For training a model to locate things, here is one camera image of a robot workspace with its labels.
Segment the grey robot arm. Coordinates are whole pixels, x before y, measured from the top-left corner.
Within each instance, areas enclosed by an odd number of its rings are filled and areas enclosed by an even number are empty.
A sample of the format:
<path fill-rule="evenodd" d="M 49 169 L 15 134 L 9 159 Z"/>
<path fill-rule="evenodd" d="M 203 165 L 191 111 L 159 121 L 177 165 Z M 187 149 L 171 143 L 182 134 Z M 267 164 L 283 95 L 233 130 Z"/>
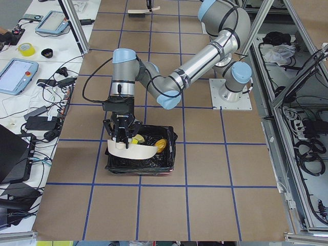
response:
<path fill-rule="evenodd" d="M 204 23 L 210 43 L 166 77 L 156 65 L 142 61 L 134 50 L 114 50 L 112 94 L 103 109 L 112 113 L 104 125 L 115 143 L 128 148 L 141 126 L 134 116 L 137 81 L 166 110 L 175 108 L 182 92 L 210 69 L 225 78 L 223 87 L 228 93 L 242 93 L 251 79 L 252 69 L 245 62 L 233 60 L 232 54 L 247 41 L 251 28 L 249 15 L 231 1 L 203 1 L 198 19 Z"/>

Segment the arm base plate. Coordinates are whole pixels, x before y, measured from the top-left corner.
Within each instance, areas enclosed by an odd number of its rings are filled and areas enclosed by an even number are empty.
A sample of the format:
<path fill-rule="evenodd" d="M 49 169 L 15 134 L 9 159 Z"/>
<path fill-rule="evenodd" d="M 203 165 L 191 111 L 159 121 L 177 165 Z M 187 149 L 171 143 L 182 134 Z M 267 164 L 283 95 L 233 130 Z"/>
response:
<path fill-rule="evenodd" d="M 214 110 L 251 111 L 252 104 L 245 85 L 241 92 L 231 92 L 226 88 L 225 79 L 209 79 L 212 108 Z"/>

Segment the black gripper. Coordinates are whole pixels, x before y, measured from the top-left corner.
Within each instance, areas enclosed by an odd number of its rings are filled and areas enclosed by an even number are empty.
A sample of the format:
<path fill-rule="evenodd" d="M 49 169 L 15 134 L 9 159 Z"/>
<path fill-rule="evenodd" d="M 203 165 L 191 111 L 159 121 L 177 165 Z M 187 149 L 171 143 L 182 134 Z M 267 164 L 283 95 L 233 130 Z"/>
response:
<path fill-rule="evenodd" d="M 106 112 L 112 112 L 111 117 L 103 121 L 107 133 L 113 141 L 124 142 L 128 149 L 132 137 L 138 133 L 142 124 L 141 121 L 136 121 L 134 115 L 134 97 L 109 96 L 102 103 L 102 108 Z"/>

